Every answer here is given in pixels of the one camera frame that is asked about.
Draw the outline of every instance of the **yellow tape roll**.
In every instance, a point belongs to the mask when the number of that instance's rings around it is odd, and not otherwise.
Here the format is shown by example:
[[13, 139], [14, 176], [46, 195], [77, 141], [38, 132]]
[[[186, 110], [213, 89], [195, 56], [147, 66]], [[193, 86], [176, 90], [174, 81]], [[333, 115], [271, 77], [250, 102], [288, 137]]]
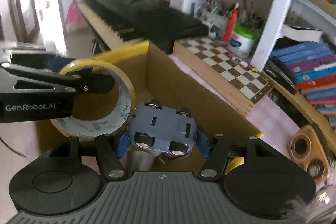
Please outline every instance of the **yellow tape roll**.
[[105, 118], [84, 121], [73, 116], [52, 119], [53, 125], [64, 135], [92, 139], [102, 134], [116, 134], [127, 126], [129, 114], [135, 108], [135, 92], [127, 75], [116, 66], [93, 59], [77, 59], [66, 65], [59, 73], [65, 75], [85, 68], [106, 69], [119, 88], [119, 99], [114, 110]]

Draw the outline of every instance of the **black tire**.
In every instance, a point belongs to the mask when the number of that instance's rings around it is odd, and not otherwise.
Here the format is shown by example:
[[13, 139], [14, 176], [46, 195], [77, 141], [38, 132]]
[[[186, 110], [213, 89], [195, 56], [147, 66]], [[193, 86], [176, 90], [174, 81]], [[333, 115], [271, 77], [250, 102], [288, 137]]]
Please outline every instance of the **black tire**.
[[188, 118], [191, 117], [191, 110], [187, 107], [180, 107], [177, 111], [176, 114], [186, 116]]
[[188, 147], [181, 143], [171, 142], [169, 146], [169, 151], [176, 156], [184, 156], [185, 154], [187, 154]]
[[141, 147], [144, 149], [150, 148], [153, 146], [153, 140], [150, 137], [143, 136], [143, 135], [136, 135], [134, 137], [134, 142], [138, 147]]
[[149, 99], [146, 105], [150, 106], [150, 107], [151, 106], [156, 106], [154, 108], [162, 109], [161, 103], [156, 99]]

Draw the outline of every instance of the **red book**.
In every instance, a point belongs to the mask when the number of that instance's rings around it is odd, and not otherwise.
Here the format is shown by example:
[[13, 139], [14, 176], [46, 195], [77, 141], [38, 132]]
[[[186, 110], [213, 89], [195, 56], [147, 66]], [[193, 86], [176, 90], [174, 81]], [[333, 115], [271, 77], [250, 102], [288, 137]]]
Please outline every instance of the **red book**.
[[301, 82], [296, 84], [296, 89], [297, 90], [302, 90], [302, 89], [306, 89], [309, 87], [318, 87], [318, 86], [322, 86], [322, 85], [329, 85], [332, 83], [336, 82], [336, 75], [328, 75], [325, 77], [321, 77], [321, 78], [317, 78], [311, 81], [305, 81], [305, 82]]
[[315, 101], [310, 101], [312, 105], [330, 105], [330, 104], [336, 104], [336, 98], [332, 99], [320, 99]]

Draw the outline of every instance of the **piano keyboard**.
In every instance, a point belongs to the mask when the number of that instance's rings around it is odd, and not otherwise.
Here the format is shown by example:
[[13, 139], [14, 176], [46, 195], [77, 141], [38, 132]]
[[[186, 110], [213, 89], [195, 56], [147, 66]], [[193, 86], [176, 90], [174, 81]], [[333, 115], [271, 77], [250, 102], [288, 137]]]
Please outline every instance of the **piano keyboard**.
[[142, 32], [117, 14], [111, 17], [113, 12], [95, 0], [79, 3], [77, 9], [111, 50], [145, 40]]

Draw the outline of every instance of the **wooden object with round holes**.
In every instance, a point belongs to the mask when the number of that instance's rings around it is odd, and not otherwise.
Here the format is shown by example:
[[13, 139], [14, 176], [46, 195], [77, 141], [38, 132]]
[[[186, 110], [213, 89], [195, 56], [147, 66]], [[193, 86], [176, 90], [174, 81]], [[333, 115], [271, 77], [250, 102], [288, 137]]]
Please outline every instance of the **wooden object with round holes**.
[[296, 133], [288, 145], [289, 155], [293, 162], [307, 171], [316, 185], [324, 182], [330, 173], [330, 163], [322, 144], [325, 144], [320, 128], [306, 125]]

